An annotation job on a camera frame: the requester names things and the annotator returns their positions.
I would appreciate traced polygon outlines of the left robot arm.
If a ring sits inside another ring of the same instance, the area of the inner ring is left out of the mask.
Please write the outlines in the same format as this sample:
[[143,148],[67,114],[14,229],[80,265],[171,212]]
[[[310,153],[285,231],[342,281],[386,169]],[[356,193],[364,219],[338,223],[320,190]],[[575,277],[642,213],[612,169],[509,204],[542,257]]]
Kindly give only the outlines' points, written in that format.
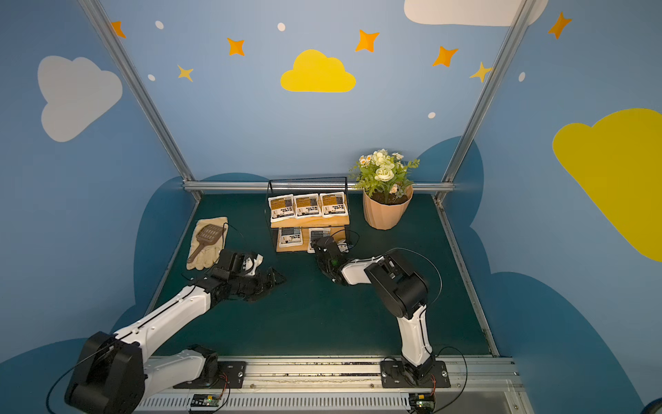
[[174,386],[229,387],[217,352],[189,347],[163,359],[154,353],[187,324],[228,300],[255,302],[285,283],[262,269],[262,255],[224,249],[217,263],[148,315],[118,331],[91,336],[64,394],[84,413],[131,413],[146,398]]

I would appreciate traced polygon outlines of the yellow coffee bag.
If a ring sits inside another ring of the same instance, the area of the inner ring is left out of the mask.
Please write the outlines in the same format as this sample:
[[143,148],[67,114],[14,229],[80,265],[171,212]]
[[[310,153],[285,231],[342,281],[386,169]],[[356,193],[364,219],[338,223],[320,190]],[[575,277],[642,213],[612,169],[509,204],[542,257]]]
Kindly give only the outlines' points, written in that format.
[[271,197],[267,199],[267,202],[270,211],[271,223],[276,223],[296,217],[294,196],[292,194]]
[[348,204],[346,194],[342,191],[337,193],[320,193],[323,217],[346,217],[348,215]]
[[296,195],[294,197],[296,218],[321,217],[320,196],[318,193]]

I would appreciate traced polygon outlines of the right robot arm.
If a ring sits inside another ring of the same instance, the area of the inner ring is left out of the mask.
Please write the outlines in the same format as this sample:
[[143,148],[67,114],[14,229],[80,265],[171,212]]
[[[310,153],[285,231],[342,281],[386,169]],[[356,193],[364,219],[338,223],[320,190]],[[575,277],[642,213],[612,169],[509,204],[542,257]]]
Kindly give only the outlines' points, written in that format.
[[434,350],[427,329],[429,284],[402,255],[393,248],[370,259],[353,259],[341,251],[332,236],[311,243],[321,272],[341,286],[370,285],[384,307],[398,321],[405,377],[422,381],[434,367]]

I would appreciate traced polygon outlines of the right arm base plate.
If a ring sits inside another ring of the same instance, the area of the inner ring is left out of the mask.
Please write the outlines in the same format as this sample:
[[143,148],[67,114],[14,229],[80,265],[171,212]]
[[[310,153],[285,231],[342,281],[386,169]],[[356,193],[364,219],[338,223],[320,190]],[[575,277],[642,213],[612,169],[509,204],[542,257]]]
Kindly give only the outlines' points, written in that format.
[[433,362],[429,367],[415,368],[402,361],[385,359],[379,363],[383,388],[450,388],[447,365]]

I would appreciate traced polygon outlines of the grey coffee bag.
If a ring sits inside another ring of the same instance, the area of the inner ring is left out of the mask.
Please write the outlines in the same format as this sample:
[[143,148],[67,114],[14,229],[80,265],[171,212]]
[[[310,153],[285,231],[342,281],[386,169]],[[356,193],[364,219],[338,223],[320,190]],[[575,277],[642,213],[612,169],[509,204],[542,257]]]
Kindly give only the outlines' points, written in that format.
[[307,252],[309,254],[315,253],[314,243],[317,240],[319,240],[320,238],[330,236],[330,235],[331,235],[331,229],[330,228],[310,228],[309,229],[309,243],[308,243]]
[[280,228],[279,248],[297,247],[303,245],[303,236],[300,228]]

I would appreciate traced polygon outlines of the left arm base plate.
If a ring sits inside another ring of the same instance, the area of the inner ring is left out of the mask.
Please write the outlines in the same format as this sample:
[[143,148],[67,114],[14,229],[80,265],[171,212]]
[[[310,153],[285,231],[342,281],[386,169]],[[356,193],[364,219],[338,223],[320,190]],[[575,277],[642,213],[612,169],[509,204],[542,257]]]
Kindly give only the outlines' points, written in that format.
[[206,388],[222,389],[241,389],[246,378],[246,362],[217,362],[217,367],[212,369],[209,384]]

